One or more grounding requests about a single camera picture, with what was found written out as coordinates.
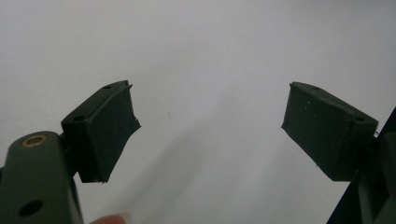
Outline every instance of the white surface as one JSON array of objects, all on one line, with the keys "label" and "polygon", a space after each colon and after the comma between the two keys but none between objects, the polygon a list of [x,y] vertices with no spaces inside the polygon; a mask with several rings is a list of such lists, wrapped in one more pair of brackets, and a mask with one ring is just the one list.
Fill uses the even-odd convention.
[{"label": "white surface", "polygon": [[87,222],[325,223],[347,184],[280,129],[289,83],[382,127],[396,105],[395,21],[395,1],[3,0],[0,162],[129,79],[143,128],[109,183],[78,184]]}]

